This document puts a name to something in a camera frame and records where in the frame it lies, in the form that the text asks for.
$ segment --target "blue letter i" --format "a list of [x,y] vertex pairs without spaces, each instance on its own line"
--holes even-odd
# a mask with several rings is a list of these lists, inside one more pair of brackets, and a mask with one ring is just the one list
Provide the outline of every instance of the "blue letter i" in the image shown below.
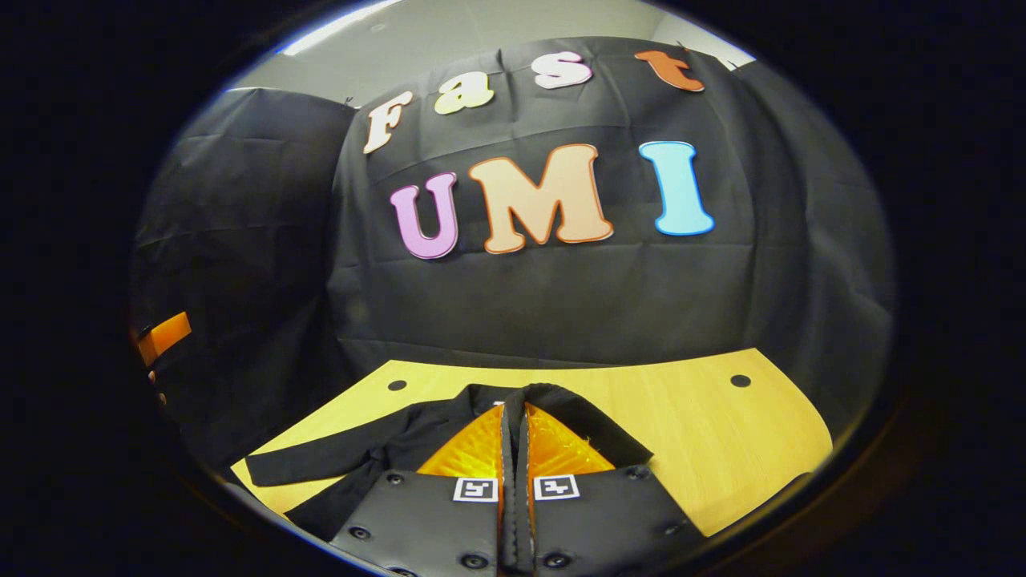
[[656,165],[659,191],[663,195],[663,216],[656,219],[656,229],[674,236],[712,230],[715,223],[702,208],[692,166],[695,147],[682,142],[656,141],[639,146],[638,152]]

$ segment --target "purple letter u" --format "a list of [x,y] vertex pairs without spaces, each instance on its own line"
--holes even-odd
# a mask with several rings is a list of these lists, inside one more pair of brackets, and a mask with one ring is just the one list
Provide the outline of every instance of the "purple letter u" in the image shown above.
[[417,218],[417,196],[421,190],[416,186],[400,188],[392,193],[392,205],[399,220],[399,233],[406,249],[419,259],[438,259],[456,247],[459,236],[456,223],[456,205],[452,203],[452,185],[456,172],[442,172],[428,179],[424,187],[435,197],[438,210],[438,234],[428,238],[421,232]]

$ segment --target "light wood tabletop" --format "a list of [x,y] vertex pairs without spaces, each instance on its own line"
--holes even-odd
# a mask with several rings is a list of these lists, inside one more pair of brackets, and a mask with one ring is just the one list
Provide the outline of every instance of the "light wood tabletop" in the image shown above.
[[[735,376],[750,380],[732,383]],[[390,390],[394,381],[406,386]],[[744,379],[736,379],[744,384]],[[613,418],[655,456],[652,470],[706,536],[762,504],[833,449],[822,417],[756,349],[635,367],[513,370],[391,360],[253,454],[348,430],[413,402],[455,397],[468,384],[553,383]],[[255,487],[245,460],[232,466],[271,510],[285,511],[341,477]]]

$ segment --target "letter m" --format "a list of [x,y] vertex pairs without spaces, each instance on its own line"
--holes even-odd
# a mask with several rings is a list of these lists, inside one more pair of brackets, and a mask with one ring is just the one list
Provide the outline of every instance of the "letter m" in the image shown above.
[[591,242],[613,235],[613,224],[602,217],[592,164],[595,147],[571,144],[549,154],[542,184],[535,183],[509,158],[492,158],[471,166],[470,178],[481,184],[491,236],[484,249],[494,255],[514,253],[526,243],[513,228],[516,216],[535,242],[545,244],[556,210],[562,224],[556,238],[563,242]]

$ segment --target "black cloth backdrop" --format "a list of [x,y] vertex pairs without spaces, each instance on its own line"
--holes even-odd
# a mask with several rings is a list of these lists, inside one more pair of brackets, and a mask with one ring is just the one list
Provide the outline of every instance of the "black cloth backdrop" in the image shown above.
[[[686,92],[636,60],[663,50],[705,84]],[[552,90],[531,61],[570,50],[594,72]],[[439,85],[488,74],[495,98],[434,112]],[[368,113],[413,101],[384,147],[363,153]],[[715,228],[668,236],[656,174],[638,146],[692,144]],[[534,182],[558,146],[598,149],[595,181],[611,237],[514,254],[489,236],[477,162],[509,157]],[[455,171],[457,247],[424,262],[402,243],[390,194]],[[361,373],[390,358],[482,367],[637,364],[757,347],[817,406],[835,436],[866,407],[889,347],[894,286],[883,215],[843,140],[762,65],[625,38],[531,42],[452,63],[366,103],[343,146],[331,196],[328,293],[336,334]],[[427,236],[433,200],[418,199]],[[523,233],[517,223],[517,230]]]
[[[688,63],[705,90],[660,80],[634,57],[650,49]],[[538,86],[531,61],[562,50],[594,76]],[[439,85],[471,71],[488,74],[491,102],[435,113]],[[406,89],[413,101],[391,141],[365,155],[368,113]],[[220,132],[244,136],[200,137]],[[712,231],[656,229],[659,184],[638,153],[650,141],[696,148]],[[581,244],[552,235],[546,245],[528,236],[517,253],[484,252],[488,221],[468,168],[505,156],[538,183],[552,149],[575,143],[598,150],[614,235]],[[423,261],[403,245],[389,198],[447,171],[458,178],[459,242]],[[430,194],[418,210],[432,236]],[[757,347],[837,436],[871,398],[890,346],[883,214],[843,139],[762,64],[731,72],[650,41],[569,38],[485,52],[355,115],[302,94],[229,91],[171,150],[141,229],[135,319],[189,312],[193,336],[158,360],[158,387],[187,441],[218,467],[391,358],[571,368]]]
[[192,334],[154,364],[196,456],[222,468],[341,392],[327,324],[324,230],[355,109],[228,90],[182,132],[133,252],[136,330],[186,311]]

